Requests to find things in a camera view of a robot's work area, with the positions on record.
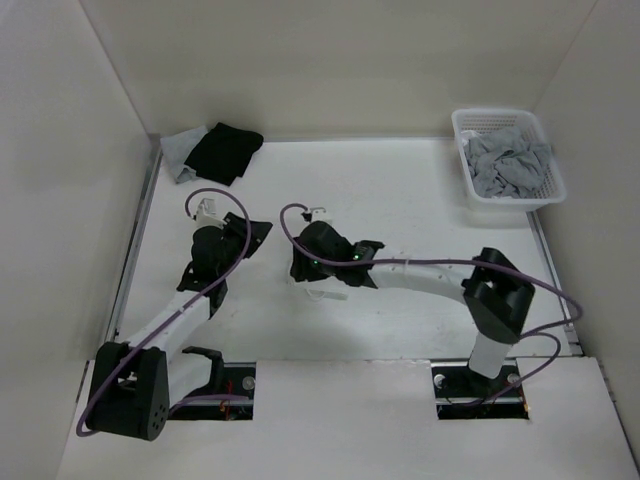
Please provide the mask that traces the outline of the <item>white tank top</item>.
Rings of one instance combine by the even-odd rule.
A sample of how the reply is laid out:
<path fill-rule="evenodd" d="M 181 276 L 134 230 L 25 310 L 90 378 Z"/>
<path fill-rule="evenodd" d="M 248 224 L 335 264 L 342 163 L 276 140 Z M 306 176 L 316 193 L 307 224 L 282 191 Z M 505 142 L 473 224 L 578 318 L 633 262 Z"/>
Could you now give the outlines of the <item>white tank top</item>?
<path fill-rule="evenodd" d="M 297 282 L 294 280 L 292 273 L 293 263 L 290 263 L 287 267 L 287 284 L 304 292 L 313 301 L 324 299 L 346 301 L 349 297 L 348 287 L 333 277 L 313 282 Z"/>

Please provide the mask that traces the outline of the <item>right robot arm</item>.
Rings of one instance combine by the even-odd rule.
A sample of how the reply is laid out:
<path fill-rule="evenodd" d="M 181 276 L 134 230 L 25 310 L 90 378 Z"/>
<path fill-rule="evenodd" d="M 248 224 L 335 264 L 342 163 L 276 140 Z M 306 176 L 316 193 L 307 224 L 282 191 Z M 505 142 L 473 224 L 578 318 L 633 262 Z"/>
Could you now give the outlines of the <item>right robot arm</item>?
<path fill-rule="evenodd" d="M 380 241 L 352 243 L 324 221 L 310 223 L 293 241 L 290 276 L 296 283 L 335 279 L 349 287 L 409 290 L 466 306 L 477 336 L 464 384 L 479 396 L 499 385 L 503 364 L 520 341 L 535 294 L 531 282 L 510 273 L 515 266 L 500 251 L 483 248 L 467 273 L 462 264 L 417 264 L 409 254 Z"/>

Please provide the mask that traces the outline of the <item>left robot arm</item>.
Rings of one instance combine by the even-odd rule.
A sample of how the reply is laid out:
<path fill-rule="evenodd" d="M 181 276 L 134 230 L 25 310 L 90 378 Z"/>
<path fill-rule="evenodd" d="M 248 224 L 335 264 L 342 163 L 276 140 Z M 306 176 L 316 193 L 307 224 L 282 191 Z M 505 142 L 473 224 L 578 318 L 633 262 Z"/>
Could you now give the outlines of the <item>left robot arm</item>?
<path fill-rule="evenodd" d="M 198 219 L 191 260 L 165 310 L 125 341 L 99 348 L 78 435 L 153 441 L 172 414 L 193 401 L 237 400 L 224 384 L 221 352 L 186 342 L 222 306 L 231 269 L 257 251 L 272 227 L 233 213 Z"/>

